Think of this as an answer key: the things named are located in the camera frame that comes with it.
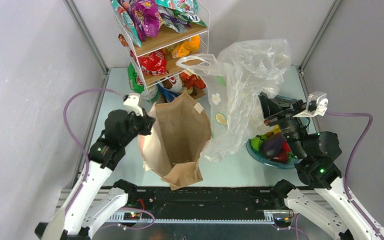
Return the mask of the brown burlap tote bag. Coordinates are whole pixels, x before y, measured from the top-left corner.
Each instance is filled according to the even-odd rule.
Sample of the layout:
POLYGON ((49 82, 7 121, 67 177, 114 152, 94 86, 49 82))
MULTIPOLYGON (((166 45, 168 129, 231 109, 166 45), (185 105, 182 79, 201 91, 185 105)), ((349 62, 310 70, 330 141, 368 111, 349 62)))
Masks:
POLYGON ((176 191, 203 181, 201 152, 212 137, 202 105, 183 93, 172 102, 154 104, 151 134, 138 137, 144 169, 151 170, 176 191))

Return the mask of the translucent plastic grocery bag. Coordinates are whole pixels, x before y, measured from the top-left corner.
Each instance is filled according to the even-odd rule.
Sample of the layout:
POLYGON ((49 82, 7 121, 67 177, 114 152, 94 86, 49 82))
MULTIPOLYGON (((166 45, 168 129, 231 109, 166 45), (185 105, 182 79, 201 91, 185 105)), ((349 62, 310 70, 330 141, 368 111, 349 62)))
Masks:
POLYGON ((218 56, 192 54, 176 65, 206 85, 212 137, 201 156, 220 162, 236 154, 248 139, 271 130, 264 123, 259 94, 273 99, 280 93, 291 66, 290 45, 284 38, 239 41, 218 56))

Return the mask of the orange yellow snack bag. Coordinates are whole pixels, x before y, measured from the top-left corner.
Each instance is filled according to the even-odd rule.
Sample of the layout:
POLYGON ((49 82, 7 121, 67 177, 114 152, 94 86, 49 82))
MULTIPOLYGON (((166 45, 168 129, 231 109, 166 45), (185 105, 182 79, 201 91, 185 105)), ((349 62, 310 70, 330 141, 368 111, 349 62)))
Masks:
POLYGON ((163 49, 163 52, 167 57, 179 59, 186 57, 192 52, 198 51, 200 48, 200 44, 201 38, 199 35, 196 35, 184 41, 165 47, 163 49))

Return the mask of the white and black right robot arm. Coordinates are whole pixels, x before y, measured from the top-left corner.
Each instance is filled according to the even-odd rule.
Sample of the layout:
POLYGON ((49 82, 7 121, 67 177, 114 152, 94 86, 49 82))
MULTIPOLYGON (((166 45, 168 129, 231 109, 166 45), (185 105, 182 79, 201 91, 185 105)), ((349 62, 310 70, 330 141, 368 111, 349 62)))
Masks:
POLYGON ((298 163, 299 180, 323 197, 328 211, 308 199, 296 186, 283 179, 271 189, 271 204, 296 211, 334 240, 384 240, 384 226, 376 221, 351 191, 346 174, 334 161, 342 154, 336 133, 308 133, 302 119, 323 116, 328 109, 324 92, 311 93, 307 101, 260 93, 264 124, 278 126, 298 163))

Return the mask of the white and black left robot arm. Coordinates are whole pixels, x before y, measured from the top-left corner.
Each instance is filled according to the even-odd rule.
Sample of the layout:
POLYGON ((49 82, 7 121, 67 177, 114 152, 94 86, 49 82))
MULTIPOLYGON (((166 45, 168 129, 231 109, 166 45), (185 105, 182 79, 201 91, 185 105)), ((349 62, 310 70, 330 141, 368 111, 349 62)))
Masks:
POLYGON ((150 135, 154 122, 143 108, 111 111, 68 198, 50 222, 36 226, 36 236, 40 240, 90 240, 118 209, 136 206, 138 194, 117 186, 97 206, 91 204, 125 156, 125 148, 137 136, 150 135))

